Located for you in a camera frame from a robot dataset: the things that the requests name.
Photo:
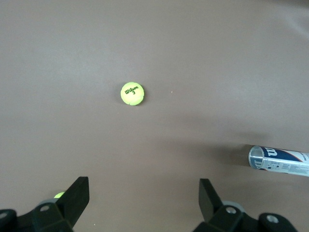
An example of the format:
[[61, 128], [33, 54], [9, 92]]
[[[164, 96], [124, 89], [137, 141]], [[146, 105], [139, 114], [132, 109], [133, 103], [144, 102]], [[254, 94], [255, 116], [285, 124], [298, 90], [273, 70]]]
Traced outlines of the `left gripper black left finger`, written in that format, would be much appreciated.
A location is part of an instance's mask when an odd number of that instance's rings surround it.
[[71, 232], [89, 200], [89, 178], [78, 177], [60, 198], [40, 203], [24, 215], [18, 216], [13, 209], [2, 209], [0, 230], [2, 232]]

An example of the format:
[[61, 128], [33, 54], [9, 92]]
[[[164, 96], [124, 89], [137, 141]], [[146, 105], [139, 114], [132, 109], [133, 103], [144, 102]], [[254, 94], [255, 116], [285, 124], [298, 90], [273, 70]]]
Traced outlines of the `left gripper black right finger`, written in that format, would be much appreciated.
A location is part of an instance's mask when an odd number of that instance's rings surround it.
[[195, 232], [295, 232], [285, 217], [262, 213], [258, 219], [249, 216], [235, 203], [223, 203], [209, 179], [199, 180], [198, 203], [203, 221]]

